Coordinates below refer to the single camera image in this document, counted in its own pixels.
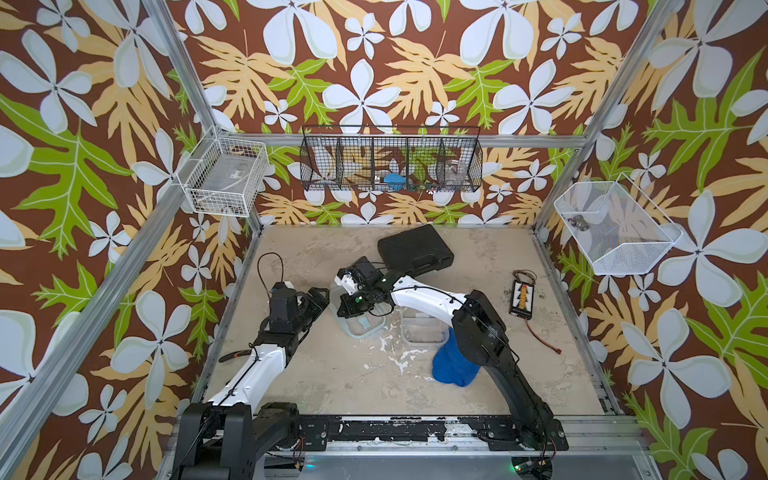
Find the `teal-rimmed lunch box lid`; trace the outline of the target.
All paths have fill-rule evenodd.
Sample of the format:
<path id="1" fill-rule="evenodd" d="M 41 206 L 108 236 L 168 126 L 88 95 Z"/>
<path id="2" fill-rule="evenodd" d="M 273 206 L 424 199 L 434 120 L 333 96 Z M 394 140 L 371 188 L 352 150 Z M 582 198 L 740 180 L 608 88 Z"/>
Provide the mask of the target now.
<path id="1" fill-rule="evenodd" d="M 374 307 L 371 313 L 366 313 L 357 317 L 343 318 L 339 316 L 338 310 L 341 307 L 341 295 L 344 292 L 345 290 L 338 285 L 331 286 L 329 309 L 334 319 L 347 336 L 353 339 L 364 339 L 386 325 L 390 315 L 390 310 L 386 304 L 378 304 Z"/>

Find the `blue microfiber cloth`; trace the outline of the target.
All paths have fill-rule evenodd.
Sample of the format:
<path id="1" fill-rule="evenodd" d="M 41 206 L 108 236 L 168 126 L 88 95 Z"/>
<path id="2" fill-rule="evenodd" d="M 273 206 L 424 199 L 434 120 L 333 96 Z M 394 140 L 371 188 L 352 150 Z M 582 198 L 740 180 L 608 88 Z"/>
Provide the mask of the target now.
<path id="1" fill-rule="evenodd" d="M 480 367 L 467 360 L 454 344 L 445 343 L 433 358 L 432 376 L 443 384 L 467 387 L 479 370 Z"/>

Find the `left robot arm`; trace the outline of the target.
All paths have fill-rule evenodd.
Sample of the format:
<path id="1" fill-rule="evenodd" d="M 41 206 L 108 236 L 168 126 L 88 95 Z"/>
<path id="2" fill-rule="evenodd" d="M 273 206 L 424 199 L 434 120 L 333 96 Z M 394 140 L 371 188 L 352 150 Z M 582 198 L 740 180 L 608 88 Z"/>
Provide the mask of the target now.
<path id="1" fill-rule="evenodd" d="M 299 439 L 296 404 L 260 402 L 329 303 L 327 288 L 275 283 L 248 361 L 211 400 L 181 415 L 172 479 L 251 479 L 272 447 Z"/>

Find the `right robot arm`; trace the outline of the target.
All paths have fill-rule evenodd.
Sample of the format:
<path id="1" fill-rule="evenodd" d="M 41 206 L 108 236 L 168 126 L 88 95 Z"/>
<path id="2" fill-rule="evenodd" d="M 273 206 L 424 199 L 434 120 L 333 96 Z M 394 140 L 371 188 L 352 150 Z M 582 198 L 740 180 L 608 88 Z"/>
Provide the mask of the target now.
<path id="1" fill-rule="evenodd" d="M 334 283 L 344 290 L 340 317 L 366 315 L 387 304 L 419 311 L 452 327 L 460 354 L 484 368 L 503 395 L 518 442 L 532 450 L 569 449 L 562 424 L 525 378 L 506 325 L 484 293 L 448 292 L 395 270 L 382 272 L 365 257 L 340 269 Z"/>

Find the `clear lunch box container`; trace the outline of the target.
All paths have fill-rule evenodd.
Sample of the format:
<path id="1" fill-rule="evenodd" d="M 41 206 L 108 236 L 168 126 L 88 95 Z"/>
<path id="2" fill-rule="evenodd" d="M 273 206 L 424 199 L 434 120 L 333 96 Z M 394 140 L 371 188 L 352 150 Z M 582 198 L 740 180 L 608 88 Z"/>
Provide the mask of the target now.
<path id="1" fill-rule="evenodd" d="M 414 309 L 400 307 L 403 340 L 414 346 L 441 346 L 449 339 L 449 326 L 441 320 Z"/>

